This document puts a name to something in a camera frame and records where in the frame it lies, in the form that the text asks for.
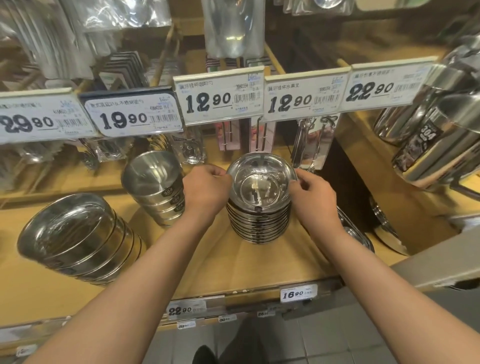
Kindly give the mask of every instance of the white price card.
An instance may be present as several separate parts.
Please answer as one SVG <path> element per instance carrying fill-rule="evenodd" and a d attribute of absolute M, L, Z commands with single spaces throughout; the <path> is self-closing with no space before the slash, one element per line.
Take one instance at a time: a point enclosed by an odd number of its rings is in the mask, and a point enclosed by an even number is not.
<path fill-rule="evenodd" d="M 37 344 L 19 346 L 17 348 L 16 356 L 17 358 L 21 358 L 23 356 L 32 355 L 37 349 L 38 349 Z"/>
<path fill-rule="evenodd" d="M 266 76 L 264 120 L 291 120 L 336 113 L 350 69 Z"/>
<path fill-rule="evenodd" d="M 169 320 L 190 318 L 198 316 L 206 311 L 207 304 L 203 299 L 172 301 L 167 307 L 167 315 Z"/>
<path fill-rule="evenodd" d="M 230 321 L 236 321 L 237 320 L 237 315 L 236 314 L 231 314 L 231 315 L 224 315 L 224 316 L 219 316 L 218 317 L 218 322 L 219 323 L 224 323 L 224 322 L 230 322 Z"/>
<path fill-rule="evenodd" d="M 194 328 L 197 326 L 195 320 L 192 321 L 179 321 L 177 322 L 177 329 L 183 330 L 184 328 Z"/>
<path fill-rule="evenodd" d="M 175 76 L 185 125 L 262 115 L 264 66 Z"/>
<path fill-rule="evenodd" d="M 305 286 L 285 288 L 280 291 L 280 302 L 293 302 L 308 300 L 316 297 L 318 294 L 317 284 L 308 284 Z"/>
<path fill-rule="evenodd" d="M 271 309 L 271 308 L 268 308 L 262 311 L 257 311 L 257 317 L 260 317 L 260 318 L 275 316 L 275 314 L 276 314 L 275 309 Z"/>
<path fill-rule="evenodd" d="M 411 104 L 436 57 L 353 64 L 340 111 Z"/>
<path fill-rule="evenodd" d="M 173 92 L 159 89 L 82 94 L 85 109 L 99 131 L 109 137 L 182 130 Z"/>
<path fill-rule="evenodd" d="M 0 93 L 0 144 L 97 136 L 70 88 Z"/>

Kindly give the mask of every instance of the barcode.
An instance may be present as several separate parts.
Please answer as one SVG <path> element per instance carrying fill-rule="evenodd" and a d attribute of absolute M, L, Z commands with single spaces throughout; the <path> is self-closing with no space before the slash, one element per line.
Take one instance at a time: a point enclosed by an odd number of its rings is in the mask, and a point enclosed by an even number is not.
<path fill-rule="evenodd" d="M 413 88 L 417 88 L 418 86 L 420 86 L 420 82 L 415 82 L 414 84 L 397 85 L 395 86 L 395 90 L 393 90 L 393 92 L 395 93 L 395 92 L 407 91 Z"/>
<path fill-rule="evenodd" d="M 260 98 L 260 92 L 250 92 L 249 94 L 235 95 L 235 103 L 256 101 Z"/>
<path fill-rule="evenodd" d="M 338 100 L 338 95 L 327 95 L 327 96 L 315 96 L 313 100 L 314 105 L 325 104 L 329 102 L 335 102 Z"/>
<path fill-rule="evenodd" d="M 156 121 L 179 121 L 177 114 L 161 114 L 150 116 L 150 120 L 153 122 Z"/>
<path fill-rule="evenodd" d="M 75 126 L 88 126 L 82 119 L 57 119 L 60 128 L 72 128 Z"/>

